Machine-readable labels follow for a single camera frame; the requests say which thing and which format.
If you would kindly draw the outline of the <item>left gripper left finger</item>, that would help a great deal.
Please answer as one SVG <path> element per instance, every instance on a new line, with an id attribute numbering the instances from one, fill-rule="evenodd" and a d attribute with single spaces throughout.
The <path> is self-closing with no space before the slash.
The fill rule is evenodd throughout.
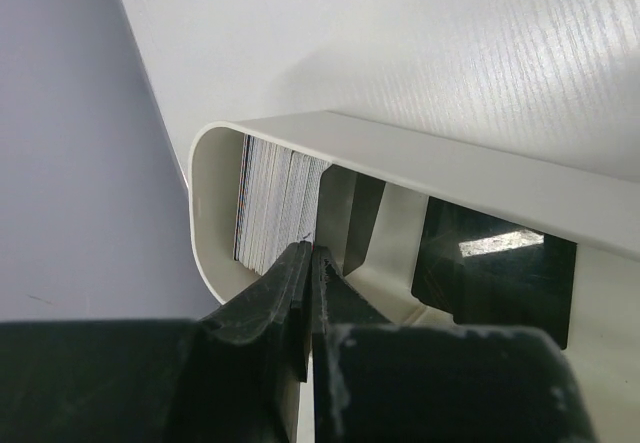
<path id="1" fill-rule="evenodd" d="M 5 442 L 292 442 L 312 247 L 199 320 L 6 322 Z"/>

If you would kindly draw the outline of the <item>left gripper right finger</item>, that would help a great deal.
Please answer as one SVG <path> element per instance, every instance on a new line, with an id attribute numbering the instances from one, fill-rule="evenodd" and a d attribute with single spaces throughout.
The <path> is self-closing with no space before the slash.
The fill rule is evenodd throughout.
<path id="1" fill-rule="evenodd" d="M 556 343 L 530 327 L 402 326 L 313 250 L 319 442 L 594 442 Z"/>

